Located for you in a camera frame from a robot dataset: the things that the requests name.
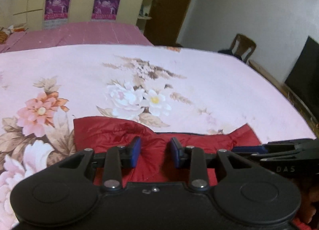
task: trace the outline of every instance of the chair backrest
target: chair backrest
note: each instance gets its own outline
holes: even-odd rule
[[[251,49],[251,51],[247,54],[245,60],[243,60],[244,63],[247,63],[249,57],[256,50],[257,45],[253,40],[251,40],[247,36],[245,36],[243,34],[237,34],[236,37],[234,38],[234,41],[232,42],[231,47],[230,47],[231,50],[234,49],[237,41],[239,42],[239,45],[238,45],[237,50],[234,53],[234,55],[238,55],[241,57],[246,51],[248,51],[248,49]]]

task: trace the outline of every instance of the red fabric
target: red fabric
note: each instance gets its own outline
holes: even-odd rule
[[[177,137],[183,146],[193,145],[206,153],[216,153],[219,149],[231,150],[234,146],[260,145],[249,125],[244,125],[226,135],[189,135],[183,133],[157,134],[139,123],[108,117],[84,117],[74,120],[74,142],[76,149],[93,148],[96,153],[105,152],[110,147],[129,144],[135,136],[142,139],[141,154],[137,167],[122,171],[123,185],[130,182],[187,182],[189,170],[174,168],[168,143]],[[208,169],[210,185],[216,185],[214,169]],[[102,170],[97,172],[95,184],[101,184]],[[295,223],[302,230],[310,228],[299,220]]]

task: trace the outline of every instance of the pink floral bedsheet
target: pink floral bedsheet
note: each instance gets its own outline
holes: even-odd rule
[[[311,137],[289,102],[237,59],[190,49],[73,45],[0,54],[0,230],[12,188],[75,153],[73,119],[130,119],[157,132]]]

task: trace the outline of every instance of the poster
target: poster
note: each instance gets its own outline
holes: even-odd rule
[[[95,0],[92,20],[116,20],[120,0]]]
[[[53,29],[68,22],[70,0],[46,0],[44,29]]]

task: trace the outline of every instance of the wooden chair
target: wooden chair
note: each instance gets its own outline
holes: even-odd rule
[[[239,44],[238,44],[236,52],[233,53],[232,51],[234,50],[237,41],[239,42]],[[245,35],[237,34],[232,42],[232,45],[230,46],[230,49],[221,50],[218,52],[233,55],[233,56],[237,57],[238,59],[241,59],[244,63],[247,63],[249,57],[256,50],[256,47],[257,47],[257,45],[253,40],[251,40],[250,38],[248,38]],[[249,49],[250,49],[250,52],[247,54],[246,58],[243,60],[242,55],[244,53],[246,53],[246,51],[248,51]]]

